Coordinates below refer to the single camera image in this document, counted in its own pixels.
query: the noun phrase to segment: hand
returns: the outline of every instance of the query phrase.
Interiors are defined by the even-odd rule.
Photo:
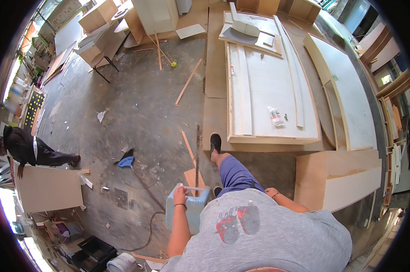
[[[23,173],[24,173],[24,167],[22,165],[18,166],[17,177],[21,179],[23,177]]]
[[[185,204],[187,201],[188,189],[181,184],[176,188],[175,193],[173,193],[173,203],[176,204]]]
[[[279,191],[276,188],[270,187],[265,189],[265,193],[272,198],[275,194],[279,193]]]

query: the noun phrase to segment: black sandal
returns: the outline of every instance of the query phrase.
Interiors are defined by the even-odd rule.
[[[211,154],[214,151],[214,149],[217,150],[217,152],[220,154],[220,151],[221,151],[220,135],[218,135],[217,133],[211,134],[210,142],[211,142],[211,149],[210,149]]]

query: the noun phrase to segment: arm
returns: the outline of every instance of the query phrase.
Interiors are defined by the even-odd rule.
[[[280,206],[284,206],[290,210],[293,210],[295,212],[307,212],[309,211],[306,206],[302,204],[295,203],[294,201],[290,200],[286,196],[284,196],[282,193],[279,193],[279,191],[276,188],[267,188],[265,189],[265,193],[273,198],[276,203],[278,203]]]
[[[191,238],[187,216],[185,215],[186,207],[182,205],[185,204],[185,201],[187,200],[187,194],[188,190],[183,185],[179,186],[173,194],[175,210],[173,212],[172,235],[170,236],[170,242],[167,248],[169,258],[176,255],[182,255]]]

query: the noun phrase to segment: black shoe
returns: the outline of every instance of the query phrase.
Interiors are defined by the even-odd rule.
[[[220,186],[215,186],[214,187],[214,197],[217,198],[218,194],[221,192],[221,190],[223,190],[223,188],[221,188]]]
[[[221,151],[220,135],[218,135],[217,133],[211,134],[210,142],[211,142],[211,154],[214,149],[217,150],[217,152],[220,154],[220,151]]]
[[[71,162],[71,166],[72,166],[72,167],[77,167],[77,166],[78,166],[78,164],[80,163],[80,160],[81,160],[81,156],[80,156],[80,155],[78,155],[78,159],[77,159],[77,160],[72,161],[72,162]]]

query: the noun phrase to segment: gray t-shirt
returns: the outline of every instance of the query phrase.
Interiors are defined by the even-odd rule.
[[[228,192],[201,214],[200,233],[161,272],[276,267],[338,272],[352,250],[348,230],[326,210],[297,213],[256,189]]]

